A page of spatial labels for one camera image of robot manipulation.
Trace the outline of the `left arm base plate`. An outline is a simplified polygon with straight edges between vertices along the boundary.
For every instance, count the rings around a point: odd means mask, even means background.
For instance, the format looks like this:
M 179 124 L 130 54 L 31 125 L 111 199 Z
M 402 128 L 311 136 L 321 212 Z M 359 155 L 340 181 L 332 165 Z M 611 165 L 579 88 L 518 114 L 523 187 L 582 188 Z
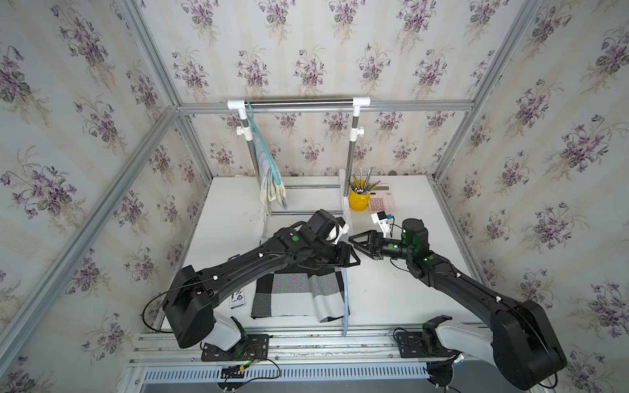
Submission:
M 217 346 L 203 344 L 202 362 L 262 360 L 268 356 L 270 335 L 252 334 L 242 338 L 229 350 L 221 350 Z

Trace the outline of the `black white checkered scarf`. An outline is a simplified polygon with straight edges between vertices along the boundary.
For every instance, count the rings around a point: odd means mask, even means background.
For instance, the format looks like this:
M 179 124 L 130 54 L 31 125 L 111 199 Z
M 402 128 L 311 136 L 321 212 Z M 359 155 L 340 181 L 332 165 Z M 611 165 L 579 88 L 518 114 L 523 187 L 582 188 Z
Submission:
M 322 324 L 342 319 L 343 312 L 340 269 L 293 266 L 257 280 L 251 317 L 313 317 Z

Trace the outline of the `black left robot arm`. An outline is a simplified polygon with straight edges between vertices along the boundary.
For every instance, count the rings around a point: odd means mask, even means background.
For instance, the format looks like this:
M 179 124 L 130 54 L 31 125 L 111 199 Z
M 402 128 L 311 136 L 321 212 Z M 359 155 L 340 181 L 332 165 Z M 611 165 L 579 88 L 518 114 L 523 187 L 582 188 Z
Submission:
M 341 239 L 348 230 L 345 219 L 320 209 L 308 221 L 278 229 L 258 247 L 222 264 L 198 271 L 191 265 L 181 268 L 162 301 L 179 348 L 207 342 L 232 350 L 245 332 L 233 317 L 215 315 L 215 308 L 265 275 L 293 265 L 310 270 L 359 265 L 353 247 Z

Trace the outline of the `blue cream plaid scarf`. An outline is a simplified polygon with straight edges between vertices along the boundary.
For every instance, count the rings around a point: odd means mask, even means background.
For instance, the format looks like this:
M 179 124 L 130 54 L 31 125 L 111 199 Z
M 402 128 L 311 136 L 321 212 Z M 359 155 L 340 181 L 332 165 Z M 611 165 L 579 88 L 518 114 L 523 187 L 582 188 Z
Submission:
M 287 193 L 281 174 L 271 154 L 269 146 L 256 126 L 252 126 L 253 143 L 260 174 L 260 199 L 269 211 L 273 202 L 283 209 L 288 208 Z

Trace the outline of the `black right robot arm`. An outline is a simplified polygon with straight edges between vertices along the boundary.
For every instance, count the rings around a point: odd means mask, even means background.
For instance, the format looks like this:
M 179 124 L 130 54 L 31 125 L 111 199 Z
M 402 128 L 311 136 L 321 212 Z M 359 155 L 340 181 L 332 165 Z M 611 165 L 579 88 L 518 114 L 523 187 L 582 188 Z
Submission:
M 416 337 L 425 354 L 451 360 L 471 355 L 496 367 L 521 391 L 558 378 L 567 367 L 568 360 L 544 309 L 535 301 L 503 296 L 462 273 L 431 249 L 429 231 L 422 220 L 405 219 L 398 239 L 370 230 L 351 236 L 349 241 L 373 260 L 404 260 L 414 278 L 479 318 L 479 324 L 458 322 L 448 315 L 425 322 Z

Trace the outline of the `teal plastic hanger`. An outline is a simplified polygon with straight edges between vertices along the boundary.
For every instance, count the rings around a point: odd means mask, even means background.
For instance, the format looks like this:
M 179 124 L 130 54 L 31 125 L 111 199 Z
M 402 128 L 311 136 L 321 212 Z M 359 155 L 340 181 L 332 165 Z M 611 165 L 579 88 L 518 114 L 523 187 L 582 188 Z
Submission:
M 262 184 L 266 181 L 268 184 L 273 184 L 278 187 L 281 186 L 282 180 L 280 173 L 273 159 L 273 155 L 257 127 L 252 104 L 244 100 L 238 113 L 242 126 L 242 135 L 244 135 L 247 140 L 252 163 L 256 167 L 259 183 Z

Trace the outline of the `light blue plastic hanger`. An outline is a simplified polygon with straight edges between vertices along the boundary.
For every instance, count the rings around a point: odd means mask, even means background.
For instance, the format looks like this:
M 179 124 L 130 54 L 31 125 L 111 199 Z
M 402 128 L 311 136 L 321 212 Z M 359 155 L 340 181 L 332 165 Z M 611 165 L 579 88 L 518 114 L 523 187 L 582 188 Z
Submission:
M 350 316 L 347 268 L 342 268 L 341 272 L 342 272 L 342 280 L 343 280 L 343 304 L 344 304 L 344 312 L 343 312 L 343 317 L 342 317 L 342 337 L 347 337 L 349 316 Z

